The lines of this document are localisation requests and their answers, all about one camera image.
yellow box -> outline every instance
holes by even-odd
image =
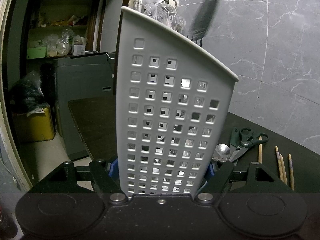
[[[43,109],[44,113],[17,115],[13,117],[20,142],[38,142],[52,140],[54,129],[50,107]]]

wooden chopstick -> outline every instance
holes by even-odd
[[[258,162],[262,163],[262,144],[259,144]]]
[[[280,159],[279,150],[278,150],[277,146],[276,146],[276,155],[277,155],[277,160],[278,160],[279,176],[283,182],[282,165],[281,165],[281,159]]]
[[[288,155],[288,159],[289,159],[289,168],[290,168],[290,187],[294,191],[294,178],[293,178],[293,167],[292,167],[291,154]]]
[[[281,166],[282,166],[283,182],[284,182],[286,185],[288,185],[287,174],[286,174],[286,172],[285,172],[285,167],[284,167],[284,161],[283,161],[282,154],[280,154],[280,160],[281,160]]]

white plastic basket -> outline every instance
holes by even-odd
[[[128,7],[116,93],[121,189],[195,195],[238,77],[204,49]]]

table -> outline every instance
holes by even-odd
[[[86,98],[73,100],[69,109],[90,158],[111,159],[116,156],[116,98]],[[275,146],[283,155],[289,180],[288,154],[292,155],[295,190],[300,193],[320,192],[320,155],[288,138],[261,127],[235,114],[228,113],[218,143],[229,145],[232,128],[250,127],[267,133],[269,141],[263,145],[262,164],[278,174]],[[241,157],[236,170],[244,170],[249,163],[258,160],[258,146]]]

scissors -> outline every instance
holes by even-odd
[[[228,159],[228,161],[230,162],[238,160],[242,155],[244,155],[247,152],[247,150],[249,150],[253,146],[263,144],[269,141],[269,136],[266,133],[255,132],[251,128],[241,128],[239,131],[241,142],[237,146],[237,131],[238,129],[234,127],[230,137],[231,154],[230,158]],[[260,136],[265,137],[265,139],[259,140]]]

